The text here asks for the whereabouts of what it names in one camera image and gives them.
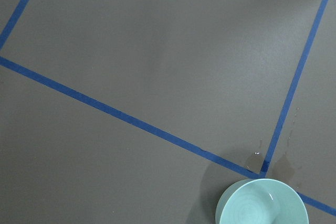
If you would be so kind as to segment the light green ceramic bowl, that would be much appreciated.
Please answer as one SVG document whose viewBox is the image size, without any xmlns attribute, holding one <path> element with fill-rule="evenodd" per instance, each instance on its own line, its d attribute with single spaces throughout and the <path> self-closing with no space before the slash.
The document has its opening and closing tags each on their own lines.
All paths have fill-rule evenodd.
<svg viewBox="0 0 336 224">
<path fill-rule="evenodd" d="M 287 184 L 275 179 L 244 179 L 230 185 L 215 211 L 216 223 L 309 223 L 306 207 Z"/>
</svg>

